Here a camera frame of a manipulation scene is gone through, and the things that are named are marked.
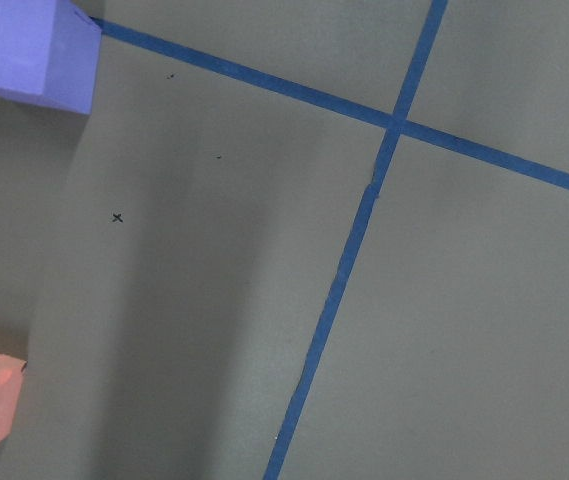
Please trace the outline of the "purple foam block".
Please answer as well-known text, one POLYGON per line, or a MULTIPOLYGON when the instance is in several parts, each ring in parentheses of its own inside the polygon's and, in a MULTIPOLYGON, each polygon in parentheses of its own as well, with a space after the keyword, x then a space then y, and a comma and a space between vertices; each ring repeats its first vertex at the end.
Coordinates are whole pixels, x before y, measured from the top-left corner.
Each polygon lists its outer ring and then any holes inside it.
POLYGON ((90 114, 101 36, 70 1, 0 1, 0 97, 90 114))

